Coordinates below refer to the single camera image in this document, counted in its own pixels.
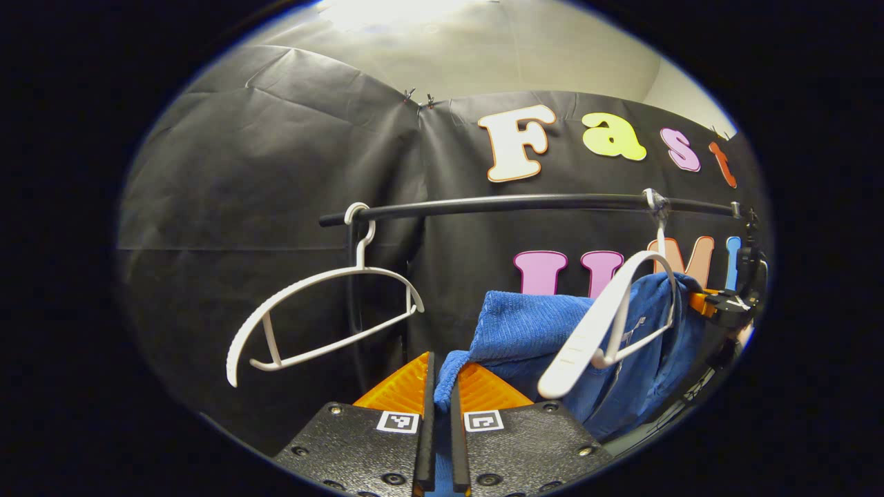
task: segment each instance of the white wall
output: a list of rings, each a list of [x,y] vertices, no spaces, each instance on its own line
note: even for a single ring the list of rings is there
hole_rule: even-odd
[[[660,60],[657,79],[644,97],[643,103],[666,109],[705,127],[715,127],[718,134],[733,137],[736,126],[730,117],[686,73],[669,60]]]
[[[326,55],[400,91],[416,87],[417,102],[427,93],[446,100],[526,90],[642,102],[659,72],[651,47],[558,0],[446,0],[442,13],[437,0],[366,5],[328,0],[293,11],[248,44]]]

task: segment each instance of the clothing rack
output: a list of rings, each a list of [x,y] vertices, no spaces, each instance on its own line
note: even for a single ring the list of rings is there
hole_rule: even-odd
[[[697,202],[678,198],[667,199],[671,210],[697,212],[740,218],[739,203],[718,205],[717,203]],[[644,195],[500,195],[436,200],[432,202],[404,203],[358,210],[353,221],[367,223],[380,219],[423,218],[445,214],[467,214],[472,212],[500,212],[503,210],[649,210]],[[319,225],[340,226],[344,224],[344,212],[319,218]]]
[[[732,202],[730,205],[719,205],[677,198],[665,198],[665,201],[669,210],[730,216],[737,219],[742,217],[740,204],[737,202]],[[645,195],[604,194],[498,195],[369,207],[357,210],[353,215],[353,222],[347,227],[347,261],[350,264],[355,264],[356,244],[362,234],[360,228],[369,221],[509,210],[643,210],[653,212],[648,204],[648,197]],[[344,212],[340,212],[321,216],[319,225],[322,227],[344,225],[344,215]],[[347,278],[347,321],[351,335],[362,331],[362,309],[359,296],[360,288],[357,278]],[[402,341],[402,359],[403,363],[406,363],[408,361],[406,358],[406,335],[403,333],[400,339]],[[364,345],[361,342],[354,344],[353,360],[359,387],[363,392],[367,392],[373,383],[370,383],[367,378],[366,367],[362,360],[363,348]]]

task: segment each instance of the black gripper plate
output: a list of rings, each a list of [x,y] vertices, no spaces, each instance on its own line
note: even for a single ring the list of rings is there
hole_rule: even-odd
[[[549,404],[556,409],[545,409]],[[502,430],[466,432],[474,497],[542,495],[543,486],[581,479],[613,460],[561,402],[501,409],[500,420]],[[591,447],[591,451],[580,455],[585,447]],[[489,474],[502,479],[493,486],[479,485],[479,477]]]
[[[340,413],[332,414],[332,406],[339,407]],[[381,432],[377,423],[383,412],[329,402],[274,461],[320,484],[337,483],[347,493],[411,497],[420,425],[417,433]],[[307,453],[296,455],[295,447]],[[390,485],[383,480],[388,473],[401,475],[405,481]]]

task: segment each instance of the hanger hook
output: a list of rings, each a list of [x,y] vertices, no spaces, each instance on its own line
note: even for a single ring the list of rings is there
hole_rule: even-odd
[[[663,234],[663,230],[669,217],[669,200],[657,193],[657,190],[653,188],[645,188],[642,193],[648,199],[651,215],[657,221],[657,252],[661,256],[666,257],[666,236]]]
[[[362,202],[356,202],[347,207],[344,213],[344,224],[350,226],[353,223],[353,215],[361,209],[368,209],[369,206]],[[375,239],[375,221],[369,221],[369,232],[365,234],[365,238],[359,240],[356,244],[356,265],[365,267],[365,248]]]

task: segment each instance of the pink letter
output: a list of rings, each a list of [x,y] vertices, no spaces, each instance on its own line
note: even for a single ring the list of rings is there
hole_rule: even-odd
[[[669,158],[675,162],[675,165],[685,171],[697,172],[700,170],[700,159],[690,149],[690,142],[681,131],[664,127],[660,130],[660,138],[669,147]]]
[[[623,265],[623,254],[610,250],[587,252],[580,257],[580,264],[590,270],[590,298],[594,299],[611,282],[617,268]]]
[[[513,257],[513,264],[522,272],[523,294],[555,295],[559,271],[568,265],[568,258],[559,252],[531,250]]]

